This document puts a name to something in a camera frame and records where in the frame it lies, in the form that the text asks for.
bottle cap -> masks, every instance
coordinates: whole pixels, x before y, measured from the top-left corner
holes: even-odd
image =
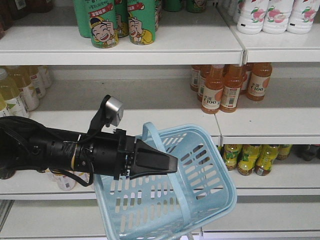
[[[0,80],[5,79],[8,77],[8,73],[4,68],[0,68]]]

plastic basket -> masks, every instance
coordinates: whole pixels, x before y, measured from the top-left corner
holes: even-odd
[[[204,129],[188,124],[158,132],[148,122],[137,138],[177,157],[178,171],[132,180],[96,175],[108,240],[178,239],[234,208],[236,188]]]

drink bottle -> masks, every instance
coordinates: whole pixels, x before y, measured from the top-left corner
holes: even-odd
[[[311,30],[320,0],[294,0],[286,30],[293,34],[306,34]]]
[[[219,111],[222,92],[224,89],[224,65],[212,65],[206,77],[201,109],[206,114]]]
[[[246,96],[249,99],[253,101],[261,101],[264,99],[271,73],[272,66],[270,62],[259,62],[254,64],[246,92]]]
[[[35,110],[39,106],[39,99],[35,87],[29,78],[26,68],[23,66],[13,65],[6,66],[9,76],[13,78],[16,86],[21,92],[24,99],[26,109],[28,111]]]
[[[237,64],[231,64],[224,76],[224,87],[220,103],[220,110],[232,113],[237,109],[240,89],[243,82],[243,69]]]
[[[262,30],[269,0],[245,0],[236,28],[244,34]]]
[[[29,113],[15,81],[8,75],[4,68],[0,68],[0,94],[3,96],[3,99],[14,116],[29,117]]]
[[[294,0],[270,0],[265,14],[262,31],[282,34],[286,31]]]

bottle label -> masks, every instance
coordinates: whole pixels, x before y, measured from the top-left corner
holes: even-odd
[[[206,109],[215,110],[220,106],[223,89],[212,90],[204,86],[202,106]]]
[[[232,88],[232,87],[224,86],[220,104],[225,108],[229,108],[229,109],[235,108],[237,106],[239,93],[240,93],[240,87]]]
[[[257,76],[252,73],[250,84],[248,86],[248,93],[252,96],[262,97],[266,93],[270,77]]]
[[[25,8],[27,6],[25,0],[14,0],[14,1],[15,1],[16,8],[18,10],[21,10],[21,9],[23,9],[23,8]]]
[[[12,99],[6,100],[5,102],[14,116],[25,117],[25,118],[29,117],[28,111],[20,95]]]
[[[38,107],[39,99],[32,83],[26,87],[19,88],[19,91],[21,92],[28,111],[32,111]]]
[[[194,70],[191,68],[191,86],[198,87],[200,77],[200,70]]]

white shelf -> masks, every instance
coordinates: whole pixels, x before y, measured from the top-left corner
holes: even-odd
[[[229,25],[236,39],[244,49],[244,63],[259,62],[320,62],[320,23],[315,20],[307,34],[294,34],[285,31],[282,34],[244,34],[238,31],[226,10],[219,6],[219,12]]]
[[[240,64],[243,49],[213,6],[201,14],[163,11],[154,43],[135,45],[127,36],[109,49],[80,36],[73,6],[56,6],[15,21],[0,54],[0,65]]]
[[[262,101],[241,95],[215,116],[222,144],[319,144],[319,78],[272,78]]]

